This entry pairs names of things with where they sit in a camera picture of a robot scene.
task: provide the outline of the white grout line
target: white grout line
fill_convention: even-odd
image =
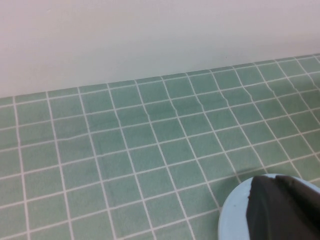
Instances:
[[[117,237],[116,237],[116,231],[115,231],[115,227],[114,227],[114,222],[113,222],[113,220],[112,220],[111,212],[110,212],[110,209],[109,209],[108,198],[107,198],[105,186],[104,186],[104,183],[103,183],[100,166],[99,166],[99,163],[98,163],[98,158],[97,158],[97,154],[96,154],[96,149],[95,149],[95,146],[94,146],[94,142],[93,142],[93,140],[92,140],[92,136],[91,136],[91,132],[90,132],[90,128],[89,128],[89,123],[88,123],[88,119],[87,119],[87,116],[86,116],[85,107],[84,107],[84,103],[83,103],[82,96],[81,96],[81,94],[80,94],[79,87],[77,88],[77,90],[78,90],[78,93],[79,93],[80,103],[81,103],[82,111],[83,111],[83,114],[84,114],[85,124],[86,124],[87,131],[88,131],[88,134],[89,134],[89,139],[90,139],[90,144],[91,144],[91,148],[92,148],[92,152],[93,152],[93,157],[94,157],[94,161],[95,161],[95,166],[96,166],[96,169],[97,169],[98,175],[99,175],[99,182],[100,182],[100,185],[101,185],[101,188],[102,188],[102,193],[103,193],[103,197],[104,197],[105,207],[106,207],[106,209],[107,209],[108,217],[109,217],[109,220],[110,220],[110,226],[111,226],[112,236],[113,236],[113,239],[117,239]]]
[[[164,79],[163,79],[162,77],[161,77],[161,79],[162,79],[162,81],[163,81],[164,89],[165,89],[165,92],[166,92],[166,94],[167,94],[167,96],[168,96],[168,98],[169,98],[169,101],[170,101],[170,103],[171,103],[171,106],[173,107],[173,109],[175,109],[175,107],[174,107],[174,105],[173,105],[173,103],[172,103],[172,100],[171,100],[171,98],[170,98],[170,95],[169,95],[167,86],[166,86],[166,84],[165,84],[165,81],[164,81]],[[159,148],[159,151],[160,151],[161,157],[162,157],[162,159],[163,159],[164,165],[165,165],[166,170],[167,170],[167,172],[168,172],[168,175],[169,175],[169,178],[170,178],[170,180],[171,180],[171,183],[172,183],[173,189],[174,189],[174,191],[175,191],[176,197],[177,197],[178,202],[179,202],[179,204],[180,204],[180,207],[181,207],[181,209],[182,209],[183,216],[184,216],[184,218],[186,219],[186,223],[187,223],[187,225],[188,225],[188,227],[189,227],[189,230],[190,230],[190,232],[191,232],[192,239],[193,239],[193,240],[196,240],[194,231],[193,231],[193,229],[192,229],[192,227],[191,227],[191,224],[190,224],[190,222],[189,222],[189,220],[188,220],[188,216],[187,216],[186,210],[185,210],[185,208],[184,208],[184,205],[182,204],[180,195],[179,195],[179,193],[178,193],[177,186],[176,186],[176,184],[175,184],[175,182],[174,182],[174,178],[172,177],[172,174],[171,174],[170,169],[169,169],[168,164],[167,164],[167,160],[166,160],[166,158],[165,158],[165,156],[164,156],[164,153],[163,153],[163,151],[162,151],[162,149],[161,149],[161,147],[160,147],[160,144],[159,144],[159,141],[158,141],[158,137],[157,137],[157,135],[156,135],[155,129],[154,129],[154,127],[153,127],[153,125],[152,125],[152,123],[151,123],[151,120],[150,120],[150,116],[149,116],[149,114],[148,114],[148,112],[147,112],[147,110],[146,110],[145,107],[144,107],[144,111],[146,112],[146,114],[147,114],[147,116],[148,116],[148,120],[149,120],[149,124],[150,124],[151,130],[152,130],[152,133],[153,133],[153,135],[154,135],[154,138],[155,138],[155,141],[156,141],[157,146],[158,146],[158,148]]]
[[[27,192],[26,192],[26,182],[25,182],[25,176],[24,176],[24,164],[22,161],[22,154],[21,154],[21,148],[20,148],[21,141],[20,141],[19,127],[18,127],[19,126],[18,112],[17,112],[16,101],[14,98],[13,98],[13,108],[14,108],[14,117],[15,117],[15,131],[16,131],[16,138],[18,142],[18,153],[19,153],[19,161],[20,161],[26,235],[27,235],[27,240],[30,240],[31,237],[30,237],[29,211],[28,211],[28,205],[27,205]]]
[[[236,74],[236,76],[237,76],[237,78],[238,78],[238,81],[240,82],[242,88],[243,88],[244,91],[250,96],[250,99],[251,99],[251,101],[253,102],[252,96],[251,96],[251,94],[249,94],[249,92],[244,88],[244,86],[243,86],[243,84],[242,84],[242,82],[241,82],[241,79],[240,79],[240,77],[239,77],[239,75],[238,75],[238,72],[236,71],[235,68],[233,68],[233,69],[234,69],[234,71],[235,71],[235,74]],[[215,76],[214,76],[213,74],[212,74],[212,76],[213,76],[213,78],[214,78],[215,83],[216,83],[217,86],[218,86],[218,82],[217,82]],[[223,96],[223,98],[225,99],[228,107],[230,107],[229,101],[228,101],[228,99],[225,97],[225,95],[224,95],[222,92],[221,92],[220,94],[221,94],[221,95]],[[254,153],[255,153],[255,155],[257,156],[257,158],[258,158],[261,166],[263,167],[264,171],[267,173],[267,170],[266,170],[266,167],[265,167],[264,163],[262,162],[262,160],[261,160],[259,154],[257,153],[256,149],[254,148],[253,144],[250,142],[248,136],[246,135],[246,133],[245,133],[242,125],[239,123],[239,121],[238,121],[235,113],[232,111],[232,108],[231,108],[231,107],[230,107],[230,112],[231,112],[233,118],[235,119],[235,121],[236,121],[236,123],[237,123],[237,126],[240,128],[242,134],[244,135],[245,139],[247,140],[248,145],[249,145],[249,146],[251,147],[251,149],[254,151]]]
[[[113,100],[111,92],[110,92],[110,99],[111,99],[111,103],[112,103],[113,108],[115,108],[115,103],[114,103],[114,100]],[[124,141],[125,149],[126,149],[126,152],[128,154],[128,157],[129,157],[129,161],[130,161],[131,168],[132,168],[132,171],[133,171],[134,179],[135,179],[135,182],[136,182],[138,190],[139,190],[139,194],[140,194],[140,197],[141,197],[141,200],[142,200],[142,204],[143,204],[143,207],[144,207],[144,211],[145,211],[146,217],[148,219],[148,223],[149,223],[150,229],[152,231],[153,239],[157,240],[155,231],[153,230],[153,225],[152,225],[151,218],[150,218],[150,215],[149,215],[149,212],[148,212],[148,209],[147,209],[147,205],[146,205],[146,202],[144,200],[144,196],[143,196],[143,193],[142,193],[142,190],[141,190],[141,186],[139,184],[139,180],[138,180],[138,177],[137,177],[135,166],[134,166],[134,163],[133,163],[132,158],[131,158],[131,154],[130,154],[130,151],[129,151],[129,148],[128,148],[127,140],[125,138],[124,131],[123,131],[122,127],[121,127],[121,121],[119,119],[117,111],[115,111],[115,116],[116,116],[116,119],[117,119],[118,124],[120,126],[120,131],[121,131],[121,135],[122,135],[122,138],[123,138],[123,141]]]
[[[232,170],[233,170],[233,172],[234,172],[234,174],[235,174],[238,182],[241,183],[241,181],[240,181],[240,179],[239,179],[239,177],[238,177],[237,171],[236,171],[233,163],[231,162],[229,156],[226,154],[226,150],[225,150],[225,148],[223,147],[223,145],[221,144],[220,139],[218,138],[218,136],[217,136],[217,134],[216,134],[216,131],[214,130],[214,127],[212,126],[212,124],[211,124],[211,122],[210,122],[210,120],[209,120],[209,118],[208,118],[208,116],[207,116],[207,114],[206,114],[205,108],[204,108],[203,104],[200,102],[200,100],[199,100],[199,98],[198,98],[198,96],[197,96],[197,94],[196,94],[195,88],[194,88],[194,86],[192,85],[192,82],[191,82],[191,80],[190,80],[189,77],[188,77],[188,80],[189,80],[189,84],[190,84],[190,86],[191,86],[191,88],[192,88],[193,94],[194,94],[197,102],[198,102],[198,103],[200,104],[200,106],[201,106],[202,114],[205,116],[205,119],[207,120],[208,124],[210,125],[211,131],[212,131],[212,133],[214,134],[215,139],[216,139],[217,142],[219,143],[219,146],[220,146],[223,154],[226,156],[227,160],[229,161],[229,163],[230,163],[230,165],[231,165],[231,168],[232,168]],[[187,137],[187,134],[186,134],[186,132],[185,132],[184,126],[182,125],[180,119],[179,119],[179,123],[180,123],[181,128],[183,129],[184,135]],[[217,198],[215,197],[215,195],[214,195],[214,193],[213,193],[213,191],[212,191],[212,189],[211,189],[211,187],[210,187],[210,185],[209,185],[209,183],[208,183],[208,179],[207,179],[207,177],[206,177],[206,174],[205,174],[205,172],[204,172],[201,164],[199,163],[199,159],[197,158],[196,153],[194,152],[194,149],[193,149],[193,147],[192,147],[192,145],[191,145],[191,143],[190,143],[190,141],[189,141],[188,138],[187,138],[187,141],[188,141],[188,144],[189,144],[189,146],[190,146],[190,148],[191,148],[191,150],[192,150],[192,153],[193,153],[193,155],[194,155],[194,157],[195,157],[195,159],[196,159],[196,162],[197,162],[197,164],[198,164],[198,166],[199,166],[199,168],[200,168],[200,170],[201,170],[201,173],[202,173],[202,175],[203,175],[203,177],[204,177],[204,179],[205,179],[205,182],[207,183],[207,186],[208,186],[208,188],[209,188],[209,191],[210,191],[210,193],[211,193],[211,196],[212,196],[215,204],[218,206],[218,208],[220,208],[221,206],[219,205],[219,203],[218,203],[218,201],[217,201]]]
[[[318,90],[319,92],[319,88],[318,86],[315,84],[314,80],[312,79],[312,77],[310,76],[310,74],[305,70],[305,68],[301,65],[301,63],[296,59],[296,61],[298,62],[298,64],[300,65],[300,67],[303,69],[303,71],[309,76],[309,78],[312,81],[312,84],[314,85],[314,87]],[[291,83],[292,87],[297,90],[295,88],[295,86],[293,85],[293,83],[289,80],[289,82]],[[317,121],[317,123],[320,126],[320,121],[318,120],[318,118],[316,117],[316,115],[314,114],[314,112],[310,109],[309,105],[306,103],[306,101],[304,100],[304,98],[302,97],[302,95],[300,94],[300,92],[297,90],[297,92],[299,93],[300,98],[303,100],[304,104],[307,106],[308,110],[310,110],[312,116],[315,118],[315,120]],[[314,153],[315,151],[313,150],[313,148],[309,145],[309,143],[307,142],[306,139],[304,139],[306,141],[306,143],[308,144],[309,148],[311,149],[311,151]],[[318,159],[318,161],[320,162],[320,158],[318,157],[318,155],[315,155],[316,159]]]
[[[59,170],[60,170],[60,174],[61,174],[62,189],[63,189],[63,196],[64,196],[65,207],[66,207],[66,214],[67,214],[67,219],[68,219],[68,226],[69,226],[69,230],[70,230],[71,240],[74,240],[75,236],[74,236],[74,231],[73,231],[72,223],[71,223],[71,215],[70,215],[69,202],[68,202],[68,197],[67,197],[67,192],[66,192],[65,178],[64,178],[64,172],[62,170],[62,165],[61,165],[60,153],[59,153],[59,149],[58,149],[58,141],[57,141],[56,130],[55,130],[55,125],[54,125],[54,121],[53,121],[53,115],[52,115],[52,109],[51,109],[51,104],[50,104],[49,97],[48,97],[48,92],[46,92],[45,94],[46,94],[46,100],[48,103],[52,131],[53,131],[54,144],[55,144],[55,149],[56,149],[56,155],[58,158],[58,165],[59,165]]]

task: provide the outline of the white wall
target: white wall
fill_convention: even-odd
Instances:
[[[0,97],[320,52],[318,0],[2,0]]]

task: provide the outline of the light blue object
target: light blue object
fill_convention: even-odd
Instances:
[[[265,174],[274,178],[280,174]],[[297,178],[300,182],[320,193],[320,188]],[[218,225],[219,240],[250,240],[246,218],[248,196],[250,194],[252,177],[238,185],[225,200]]]

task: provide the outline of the green tiled floor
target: green tiled floor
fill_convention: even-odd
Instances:
[[[320,186],[320,55],[0,99],[0,240],[216,240],[254,175]]]

